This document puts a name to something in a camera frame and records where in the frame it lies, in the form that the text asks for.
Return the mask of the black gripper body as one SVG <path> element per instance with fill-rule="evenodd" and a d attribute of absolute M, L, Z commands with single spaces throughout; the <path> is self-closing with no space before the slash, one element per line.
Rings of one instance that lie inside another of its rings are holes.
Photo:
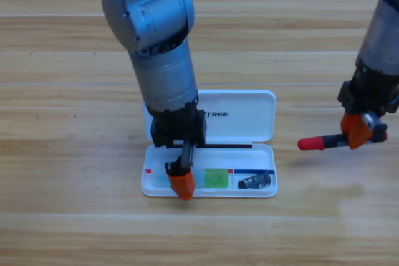
<path fill-rule="evenodd" d="M 206 143 L 205 111 L 198 108 L 198 100 L 196 96 L 179 110 L 154 111 L 152 115 L 150 134 L 156 147 L 171 147 L 175 141 L 183 142 L 181 166 L 192 166 L 195 146 Z"/>
<path fill-rule="evenodd" d="M 373 132 L 368 141 L 385 141 L 387 125 L 380 119 L 398 108 L 398 76 L 372 69 L 357 60 L 354 75 L 342 84 L 337 100 L 345 113 L 362 115 Z"/>

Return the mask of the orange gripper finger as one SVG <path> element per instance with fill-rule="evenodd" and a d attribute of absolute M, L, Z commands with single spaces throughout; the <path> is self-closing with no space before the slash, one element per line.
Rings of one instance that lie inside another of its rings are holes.
<path fill-rule="evenodd" d="M 373 135 L 361 114 L 349 115 L 344 113 L 340 127 L 342 133 L 347 137 L 347 143 L 351 150 L 364 145 Z"/>
<path fill-rule="evenodd" d="M 175 194 L 181 200 L 189 201 L 193 197 L 195 190 L 195 180 L 191 167 L 183 166 L 179 156 L 176 161 L 166 162 L 165 170 Z"/>

